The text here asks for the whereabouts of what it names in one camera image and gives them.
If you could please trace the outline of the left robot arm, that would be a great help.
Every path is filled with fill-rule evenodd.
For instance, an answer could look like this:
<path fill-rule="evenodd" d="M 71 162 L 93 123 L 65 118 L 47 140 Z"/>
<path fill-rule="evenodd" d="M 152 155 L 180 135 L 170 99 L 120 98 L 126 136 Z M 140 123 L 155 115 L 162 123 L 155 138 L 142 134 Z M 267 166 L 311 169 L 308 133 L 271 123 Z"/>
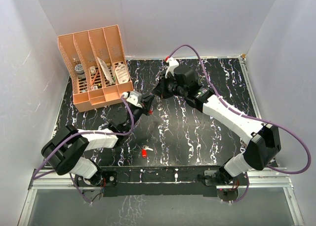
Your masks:
<path fill-rule="evenodd" d="M 92 160 L 83 157 L 85 151 L 113 149 L 121 146 L 133 132 L 141 115 L 149 115 L 155 96 L 142 96 L 135 91 L 124 92 L 121 97 L 127 110 L 126 120 L 112 119 L 103 130 L 79 130 L 73 125 L 60 129 L 42 148 L 44 163 L 58 175 L 74 174 L 83 177 L 91 186 L 102 180 L 102 169 Z"/>

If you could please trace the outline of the silver key with red tag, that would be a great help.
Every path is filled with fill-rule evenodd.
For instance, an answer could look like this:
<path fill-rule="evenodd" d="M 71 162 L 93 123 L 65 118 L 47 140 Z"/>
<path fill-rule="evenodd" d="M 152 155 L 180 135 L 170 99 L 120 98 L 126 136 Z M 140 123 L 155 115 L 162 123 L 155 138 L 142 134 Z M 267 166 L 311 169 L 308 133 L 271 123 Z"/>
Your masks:
<path fill-rule="evenodd" d="M 142 157 L 143 157 L 143 158 L 147 158 L 147 152 L 148 152 L 148 151 L 153 151 L 153 149 L 150 148 L 149 146 L 144 145 L 144 146 L 142 147 Z"/>

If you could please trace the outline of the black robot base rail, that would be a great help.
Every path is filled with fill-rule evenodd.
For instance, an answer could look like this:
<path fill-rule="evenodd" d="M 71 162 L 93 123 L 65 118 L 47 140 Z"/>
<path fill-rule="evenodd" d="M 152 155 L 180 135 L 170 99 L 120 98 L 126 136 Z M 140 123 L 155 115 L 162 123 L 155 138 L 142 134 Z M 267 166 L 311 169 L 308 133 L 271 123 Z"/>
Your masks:
<path fill-rule="evenodd" d="M 83 191 L 98 190 L 103 197 L 128 195 L 202 195 L 236 200 L 247 178 L 240 174 L 225 183 L 218 166 L 121 166 L 102 167 L 95 184 L 76 176 Z"/>

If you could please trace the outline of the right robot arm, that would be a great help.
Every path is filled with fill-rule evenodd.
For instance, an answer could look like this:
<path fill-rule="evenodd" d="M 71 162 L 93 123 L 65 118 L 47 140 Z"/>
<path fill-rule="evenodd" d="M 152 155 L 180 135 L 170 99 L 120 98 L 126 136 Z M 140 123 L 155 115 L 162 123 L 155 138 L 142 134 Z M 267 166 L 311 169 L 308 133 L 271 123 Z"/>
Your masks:
<path fill-rule="evenodd" d="M 161 75 L 153 93 L 163 99 L 183 97 L 190 107 L 215 118 L 246 144 L 244 152 L 230 158 L 208 177 L 213 182 L 231 185 L 242 172 L 263 170 L 281 150 L 276 126 L 244 118 L 234 106 L 221 103 L 214 90 L 202 85 L 197 72 L 188 66 L 176 67 L 174 71 Z"/>

